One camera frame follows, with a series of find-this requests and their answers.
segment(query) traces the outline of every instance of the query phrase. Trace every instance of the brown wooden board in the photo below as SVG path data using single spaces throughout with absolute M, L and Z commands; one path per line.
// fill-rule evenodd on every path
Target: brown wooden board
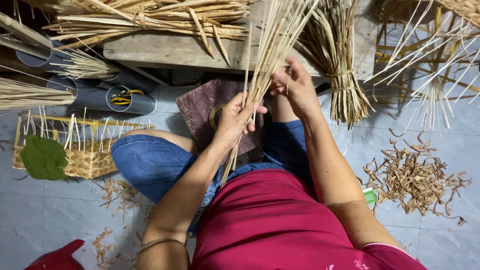
M 228 103 L 236 94 L 242 92 L 243 86 L 243 76 L 225 75 L 177 98 L 176 102 L 180 113 L 200 151 L 210 144 L 215 134 L 208 120 L 210 112 L 218 104 Z M 262 144 L 265 134 L 264 119 L 267 118 L 261 114 L 257 115 L 255 132 L 250 132 L 242 137 L 238 155 Z

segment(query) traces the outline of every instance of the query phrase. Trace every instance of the magenta shirt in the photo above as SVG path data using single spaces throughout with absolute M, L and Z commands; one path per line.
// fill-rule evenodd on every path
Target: magenta shirt
M 295 175 L 257 170 L 215 195 L 197 230 L 196 270 L 425 270 L 385 244 L 354 249 L 335 215 Z

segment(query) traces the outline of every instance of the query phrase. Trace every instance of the thin bangle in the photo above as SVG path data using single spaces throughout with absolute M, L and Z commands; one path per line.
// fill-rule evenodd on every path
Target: thin bangle
M 158 239 L 158 240 L 154 240 L 154 241 L 151 241 L 151 242 L 148 242 L 146 244 L 143 244 L 142 245 L 142 249 L 140 250 L 140 252 L 146 250 L 147 248 L 153 246 L 153 245 L 156 245 L 158 243 L 163 243 L 163 242 L 178 242 L 180 243 L 182 246 L 185 246 L 182 242 L 180 242 L 179 240 L 177 239 L 172 239 L 172 238 L 163 238 L 163 239 Z

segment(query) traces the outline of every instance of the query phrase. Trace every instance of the green leaf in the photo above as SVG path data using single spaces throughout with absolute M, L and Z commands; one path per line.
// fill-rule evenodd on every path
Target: green leaf
M 32 135 L 27 135 L 25 140 L 20 157 L 30 176 L 46 180 L 67 178 L 63 171 L 68 164 L 67 155 L 57 141 Z

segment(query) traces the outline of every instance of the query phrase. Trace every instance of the yellow scissors handle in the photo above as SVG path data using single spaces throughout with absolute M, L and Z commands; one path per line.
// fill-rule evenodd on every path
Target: yellow scissors handle
M 124 90 L 120 93 L 120 95 L 126 95 L 126 96 L 130 96 L 130 94 L 132 93 L 136 93 L 136 94 L 139 94 L 140 96 L 143 96 L 144 95 L 144 92 L 142 90 Z
M 115 98 L 112 98 L 110 102 L 115 105 L 127 105 L 127 104 L 130 104 L 132 100 L 128 98 L 115 97 Z

